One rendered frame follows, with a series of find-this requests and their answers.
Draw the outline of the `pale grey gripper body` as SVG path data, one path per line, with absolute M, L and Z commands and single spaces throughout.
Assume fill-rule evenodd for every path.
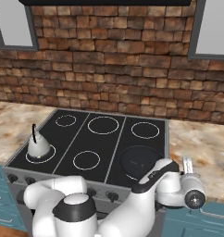
M 185 174 L 193 173 L 193 163 L 190 157 L 184 156 L 182 158 L 183 171 Z

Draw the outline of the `black round pan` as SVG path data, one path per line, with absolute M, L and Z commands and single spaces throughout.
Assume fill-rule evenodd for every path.
M 133 180 L 141 179 L 151 170 L 162 155 L 154 148 L 134 145 L 123 150 L 119 155 L 119 165 L 125 174 Z

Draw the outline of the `black hob stove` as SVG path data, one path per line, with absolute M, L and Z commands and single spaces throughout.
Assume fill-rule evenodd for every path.
M 37 131 L 49 142 L 50 152 L 39 159 L 30 157 L 27 140 L 3 167 L 27 232 L 32 232 L 33 211 L 23 202 L 26 177 L 42 181 L 81 175 L 88 189 L 96 190 L 97 217 L 104 218 L 127 198 L 136 182 L 119 165 L 120 153 L 134 145 L 152 147 L 162 158 L 169 153 L 168 121 L 161 118 L 57 109 Z M 11 183 L 8 174 L 19 179 Z M 114 203 L 107 197 L 109 192 L 118 194 Z

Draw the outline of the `blue drawer front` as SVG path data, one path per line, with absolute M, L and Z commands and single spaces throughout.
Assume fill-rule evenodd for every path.
M 224 204 L 208 202 L 205 212 L 224 215 Z M 167 209 L 162 237 L 224 237 L 224 219 L 188 208 Z
M 2 197 L 0 200 L 0 206 L 3 208 L 11 209 L 14 206 L 14 201 L 12 199 L 11 192 L 8 189 L 6 184 L 5 175 L 0 166 L 0 196 Z
M 6 208 L 0 207 L 0 218 L 5 220 L 13 219 L 12 223 L 5 223 L 0 222 L 0 226 L 5 226 L 7 228 L 19 230 L 19 231 L 26 231 L 24 222 L 20 216 L 20 213 L 15 210 L 8 210 Z

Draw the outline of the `black range hood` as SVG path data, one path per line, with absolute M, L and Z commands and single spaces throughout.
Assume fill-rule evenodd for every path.
M 24 6 L 189 6 L 192 0 L 19 0 Z

